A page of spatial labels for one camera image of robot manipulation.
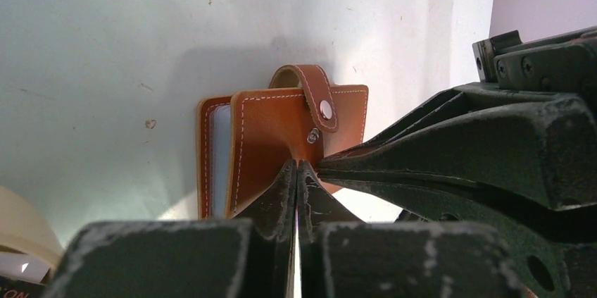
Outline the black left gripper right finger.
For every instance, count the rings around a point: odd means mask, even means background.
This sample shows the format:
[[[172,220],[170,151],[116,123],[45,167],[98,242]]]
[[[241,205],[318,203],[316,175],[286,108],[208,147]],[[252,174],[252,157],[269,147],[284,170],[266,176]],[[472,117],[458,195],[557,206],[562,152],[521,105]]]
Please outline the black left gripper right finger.
[[[304,297],[525,297],[505,245],[471,223],[366,223],[297,165]]]

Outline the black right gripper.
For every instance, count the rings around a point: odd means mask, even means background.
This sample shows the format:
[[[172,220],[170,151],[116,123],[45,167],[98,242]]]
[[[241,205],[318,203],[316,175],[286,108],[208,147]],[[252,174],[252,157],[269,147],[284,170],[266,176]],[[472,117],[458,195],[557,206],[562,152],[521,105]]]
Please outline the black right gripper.
[[[472,44],[482,82],[578,94],[596,108],[596,27],[523,42],[517,30]],[[324,159],[322,173],[479,184],[563,211],[596,203],[596,120],[579,97],[487,108]]]

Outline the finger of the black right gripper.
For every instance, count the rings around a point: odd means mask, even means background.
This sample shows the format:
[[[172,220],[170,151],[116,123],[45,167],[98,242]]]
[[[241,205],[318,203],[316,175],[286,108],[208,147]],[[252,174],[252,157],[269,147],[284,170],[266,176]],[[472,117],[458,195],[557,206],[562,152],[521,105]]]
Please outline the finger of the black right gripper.
[[[428,221],[490,225],[508,246],[520,280],[539,297],[596,296],[596,207],[553,211],[492,187],[431,180],[326,181],[391,202]]]

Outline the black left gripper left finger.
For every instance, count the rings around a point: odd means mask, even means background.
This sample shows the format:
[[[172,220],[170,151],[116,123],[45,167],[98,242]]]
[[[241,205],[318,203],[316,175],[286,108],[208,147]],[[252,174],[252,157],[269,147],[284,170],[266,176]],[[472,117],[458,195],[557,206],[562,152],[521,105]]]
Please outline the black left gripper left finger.
[[[68,246],[44,297],[290,297],[296,162],[231,219],[102,221]]]

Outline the brown leather card holder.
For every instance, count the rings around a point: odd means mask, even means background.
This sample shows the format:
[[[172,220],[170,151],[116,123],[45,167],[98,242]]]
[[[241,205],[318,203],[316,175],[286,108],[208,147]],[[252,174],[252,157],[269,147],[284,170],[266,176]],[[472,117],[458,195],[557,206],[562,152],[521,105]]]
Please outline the brown leather card holder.
[[[321,66],[278,68],[265,89],[207,97],[196,107],[198,216],[231,218],[273,183],[288,160],[316,165],[359,145],[365,85],[334,85]]]

